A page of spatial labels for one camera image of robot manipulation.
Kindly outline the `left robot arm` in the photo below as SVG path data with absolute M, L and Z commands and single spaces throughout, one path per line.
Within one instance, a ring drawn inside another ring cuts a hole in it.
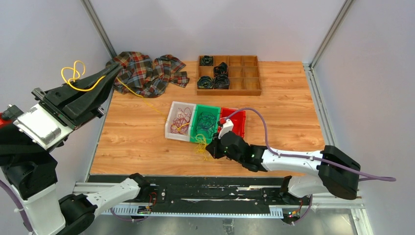
M 104 115 L 121 65 L 82 78 L 75 72 L 63 85 L 32 93 L 37 104 L 28 111 L 10 105 L 0 115 L 0 168 L 7 183 L 1 187 L 12 197 L 23 223 L 36 235 L 78 235 L 106 210 L 135 199 L 145 202 L 150 183 L 135 173 L 115 186 L 90 194 L 59 197 L 57 161 L 51 152 L 69 135 Z

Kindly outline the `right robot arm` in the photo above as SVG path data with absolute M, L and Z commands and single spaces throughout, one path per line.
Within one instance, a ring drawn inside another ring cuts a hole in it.
M 248 144 L 234 132 L 227 132 L 221 137 L 215 134 L 206 150 L 215 159 L 226 157 L 252 172 L 302 173 L 302 176 L 284 177 L 279 195 L 286 204 L 315 193 L 329 192 L 345 200 L 357 198 L 357 172 L 361 166 L 332 145 L 312 152 L 269 149 L 262 145 Z

